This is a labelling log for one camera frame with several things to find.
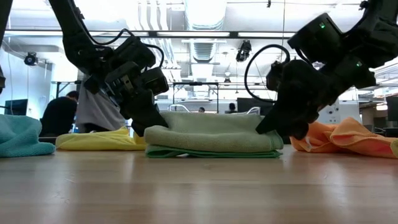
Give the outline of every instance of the folded towel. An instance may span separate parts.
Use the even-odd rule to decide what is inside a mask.
[[[153,126],[144,133],[146,143],[153,146],[146,150],[149,157],[154,154],[162,157],[160,152],[169,155],[170,151],[176,151],[173,155],[191,152],[207,157],[226,157],[231,153],[234,156],[229,157],[244,157],[245,153],[272,152],[270,155],[277,157],[279,153],[275,150],[284,146],[275,131],[267,134],[256,132],[262,119],[256,114],[164,112],[162,116],[169,128]],[[165,150],[154,146],[163,146]]]
[[[396,138],[374,134],[353,118],[340,124],[310,124],[307,137],[302,140],[290,138],[293,147],[303,152],[355,152],[365,156],[398,158],[397,149],[391,145]]]
[[[0,115],[0,157],[52,154],[55,146],[39,142],[40,121],[27,116]]]
[[[123,127],[116,131],[86,134],[63,134],[55,141],[57,149],[63,150],[144,150],[143,138],[130,138],[129,130]]]

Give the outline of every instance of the green towel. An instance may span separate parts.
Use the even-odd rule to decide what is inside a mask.
[[[0,115],[0,157],[40,156],[55,152],[55,146],[39,142],[40,121],[27,116]]]
[[[280,153],[275,150],[284,146],[275,131],[256,132],[262,119],[256,114],[164,112],[162,116],[169,128],[153,126],[145,130],[148,157],[185,153],[202,157],[277,157]]]

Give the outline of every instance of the orange towel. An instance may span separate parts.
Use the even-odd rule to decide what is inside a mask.
[[[398,158],[396,138],[386,138],[368,131],[353,118],[340,124],[310,124],[307,137],[290,138],[293,147],[303,152],[355,152],[365,156]]]

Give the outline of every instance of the table surface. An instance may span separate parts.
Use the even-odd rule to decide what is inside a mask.
[[[112,151],[0,159],[0,222],[398,222],[398,160],[283,152],[279,159]]]

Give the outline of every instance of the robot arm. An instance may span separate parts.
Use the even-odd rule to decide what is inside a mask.
[[[278,92],[278,100],[257,127],[258,133],[276,129],[302,139],[308,123],[347,89],[376,85],[369,68],[398,56],[398,0],[368,0],[361,5],[363,17],[347,33],[322,14],[288,40],[303,60],[272,65],[267,87]],[[314,62],[324,66],[316,70]]]
[[[12,0],[0,2],[2,38]],[[155,64],[155,56],[148,47],[157,47],[143,44],[138,37],[124,29],[122,32],[128,32],[131,36],[117,49],[112,50],[105,45],[114,42],[122,32],[108,43],[98,43],[85,27],[84,17],[75,6],[74,0],[49,0],[49,3],[62,29],[67,59],[90,76],[85,82],[85,88],[92,94],[105,92],[120,107],[120,113],[126,119],[133,119],[132,127],[140,136],[149,126],[167,127],[154,104],[154,95],[169,90],[161,70],[163,60],[159,67],[146,70]]]

